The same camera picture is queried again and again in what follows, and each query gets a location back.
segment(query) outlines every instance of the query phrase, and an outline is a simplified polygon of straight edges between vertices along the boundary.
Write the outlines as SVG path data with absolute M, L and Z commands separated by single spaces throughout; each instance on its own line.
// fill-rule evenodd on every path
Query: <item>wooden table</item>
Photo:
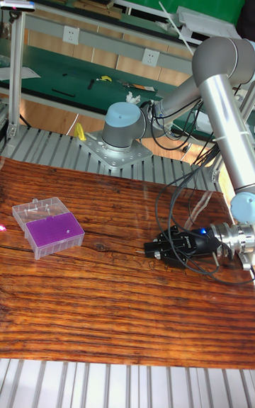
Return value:
M 0 358 L 254 368 L 254 284 L 226 286 L 143 254 L 161 185 L 6 159 L 0 171 Z M 159 203 L 166 224 L 169 189 Z M 191 207 L 201 199 L 196 191 Z M 176 218 L 188 217 L 186 189 Z M 58 196 L 82 247 L 36 261 L 11 207 Z M 213 193 L 198 226 L 230 220 Z M 238 267 L 218 277 L 250 278 Z

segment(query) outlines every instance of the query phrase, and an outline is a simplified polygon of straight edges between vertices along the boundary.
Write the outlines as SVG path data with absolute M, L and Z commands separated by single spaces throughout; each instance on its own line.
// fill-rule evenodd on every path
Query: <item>purple insert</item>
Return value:
M 54 244 L 63 239 L 68 240 L 84 233 L 71 212 L 27 222 L 26 227 L 37 247 Z

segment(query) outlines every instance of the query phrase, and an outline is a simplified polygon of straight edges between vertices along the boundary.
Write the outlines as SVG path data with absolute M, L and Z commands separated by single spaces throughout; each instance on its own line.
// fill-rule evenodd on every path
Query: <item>wall socket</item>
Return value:
M 144 50 L 144 54 L 142 58 L 142 63 L 144 65 L 156 67 L 158 59 L 159 59 L 159 51 L 153 51 L 147 48 Z
M 72 45 L 79 44 L 79 28 L 64 26 L 63 41 Z

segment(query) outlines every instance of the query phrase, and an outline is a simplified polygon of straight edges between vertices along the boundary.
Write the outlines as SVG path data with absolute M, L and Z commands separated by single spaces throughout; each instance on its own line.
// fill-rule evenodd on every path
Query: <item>cable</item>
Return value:
M 200 97 L 193 99 L 190 103 L 182 106 L 180 109 L 178 109 L 178 113 L 181 112 L 183 109 L 186 109 L 187 107 L 189 107 L 192 103 L 195 103 L 195 101 L 200 100 Z M 169 118 L 172 117 L 173 115 L 176 115 L 176 112 L 172 112 L 168 115 L 165 115 L 164 117 L 157 117 L 157 120 L 164 120 L 165 118 Z
M 79 114 L 77 113 L 77 115 L 76 115 L 76 117 L 75 117 L 75 120 L 74 120 L 72 126 L 70 127 L 70 129 L 68 129 L 67 136 L 68 136 L 68 134 L 70 133 L 72 127 L 75 125 L 75 123 L 76 123 L 78 117 L 79 117 Z
M 196 113 L 196 115 L 195 115 L 194 121 L 193 121 L 192 124 L 191 124 L 191 126 L 192 126 L 191 131 L 189 131 L 187 138 L 186 138 L 179 146 L 173 147 L 173 148 L 164 147 L 163 145 L 161 145 L 161 144 L 157 141 L 157 139 L 156 139 L 156 137 L 155 137 L 155 135 L 154 135 L 153 120 L 156 120 L 156 122 L 157 122 L 159 118 L 162 119 L 162 118 L 166 118 L 166 117 L 157 117 L 157 116 L 156 116 L 156 113 L 155 113 L 154 105 L 152 105 L 151 133 L 152 133 L 152 138 L 153 138 L 153 140 L 155 141 L 155 143 L 156 143 L 160 148 L 162 148 L 162 149 L 164 149 L 164 150 L 177 150 L 177 149 L 179 149 L 179 148 L 182 148 L 182 147 L 185 145 L 185 143 L 187 143 L 188 139 L 190 139 L 191 134 L 192 134 L 192 132 L 194 131 L 194 128 L 195 128 L 195 126 L 196 126 L 196 121 L 197 121 L 197 118 L 198 118 L 198 114 L 199 114 L 199 112 L 200 112 L 200 110 L 201 110 L 201 108 L 202 108 L 202 105 L 203 105 L 203 103 L 201 103 L 201 104 L 198 106 L 197 113 Z
M 210 134 L 209 138 L 206 140 L 203 148 L 201 149 L 200 153 L 198 154 L 198 156 L 195 158 L 195 161 L 193 162 L 193 164 L 196 164 L 196 162 L 199 160 L 201 154 L 203 153 L 205 147 L 208 145 L 209 141 L 211 140 L 211 138 L 213 137 L 213 132 Z
M 20 114 L 20 119 L 29 127 L 31 128 L 31 125 L 27 122 L 27 120 Z
M 212 159 L 212 155 L 209 155 L 206 160 L 203 162 L 202 166 L 205 166 L 206 164 L 208 164 L 211 159 Z M 225 285 L 244 285 L 250 282 L 255 281 L 255 271 L 254 269 L 251 269 L 252 273 L 254 274 L 254 277 L 251 280 L 246 280 L 244 282 L 228 282 L 226 280 L 221 280 L 219 278 L 216 278 L 213 274 L 218 271 L 218 269 L 220 268 L 219 266 L 214 270 L 214 271 L 206 271 L 204 268 L 202 268 L 201 266 L 199 266 L 193 259 L 191 259 L 188 255 L 186 255 L 184 252 L 180 251 L 180 249 L 176 250 L 176 247 L 174 246 L 174 242 L 171 238 L 171 231 L 170 231 L 170 225 L 171 225 L 171 220 L 174 221 L 174 223 L 176 225 L 178 225 L 178 223 L 175 221 L 174 217 L 173 217 L 173 209 L 174 209 L 174 204 L 176 202 L 176 199 L 178 198 L 179 194 L 181 193 L 181 191 L 183 190 L 183 188 L 187 185 L 187 183 L 202 169 L 202 166 L 199 166 L 195 171 L 193 171 L 192 174 L 187 174 L 184 175 L 174 181 L 172 181 L 171 183 L 169 183 L 168 185 L 166 185 L 165 187 L 163 187 L 163 189 L 161 189 L 161 191 L 159 192 L 159 195 L 157 196 L 156 199 L 156 203 L 155 203 L 155 213 L 156 213 L 156 219 L 157 219 L 157 224 L 161 230 L 161 233 L 164 235 L 164 237 L 166 238 L 166 240 L 170 243 L 171 248 L 174 252 L 174 254 L 176 255 L 176 258 L 186 267 L 189 268 L 190 270 L 194 271 L 195 273 L 199 273 L 203 276 L 209 276 L 210 278 L 212 278 L 213 280 L 220 282 L 222 284 Z M 157 213 L 157 207 L 158 207 L 158 202 L 159 199 L 162 195 L 162 193 L 172 184 L 176 183 L 177 181 L 183 180 L 180 184 L 180 186 L 174 191 L 172 197 L 171 197 L 171 201 L 170 201 L 170 206 L 169 206 L 169 219 L 168 219 L 168 236 L 165 234 L 164 230 L 162 229 L 162 226 L 160 224 L 159 221 L 159 217 L 158 217 L 158 213 Z M 210 237 L 208 235 L 203 235 L 205 238 L 209 239 Z M 224 247 L 227 247 L 228 249 L 230 249 L 225 243 L 220 243 L 221 245 L 223 245 Z M 186 259 L 191 262 L 194 266 L 196 266 L 198 269 L 194 269 L 192 267 L 190 267 L 190 265 L 188 265 L 187 263 L 184 263 L 183 260 L 181 259 L 181 257 L 179 256 L 179 254 L 183 255 L 186 257 Z

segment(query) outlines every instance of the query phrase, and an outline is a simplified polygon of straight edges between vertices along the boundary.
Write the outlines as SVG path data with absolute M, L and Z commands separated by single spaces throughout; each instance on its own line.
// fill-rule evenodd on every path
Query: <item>clear plastic box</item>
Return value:
M 35 260 L 46 255 L 81 246 L 84 231 L 74 215 L 59 198 L 33 199 L 12 207 L 12 213 L 25 238 L 29 241 Z

